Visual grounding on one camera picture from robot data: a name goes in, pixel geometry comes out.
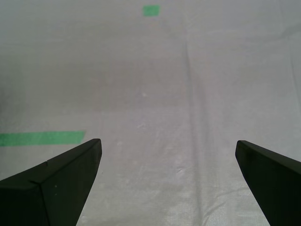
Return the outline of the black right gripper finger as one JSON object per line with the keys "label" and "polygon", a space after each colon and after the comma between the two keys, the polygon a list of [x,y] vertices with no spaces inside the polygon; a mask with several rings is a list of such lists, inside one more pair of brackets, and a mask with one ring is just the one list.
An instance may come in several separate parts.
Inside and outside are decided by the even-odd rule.
{"label": "black right gripper finger", "polygon": [[301,224],[301,163],[239,140],[236,159],[243,177],[271,226]]}
{"label": "black right gripper finger", "polygon": [[74,226],[81,215],[102,157],[91,139],[0,182],[2,226]]}

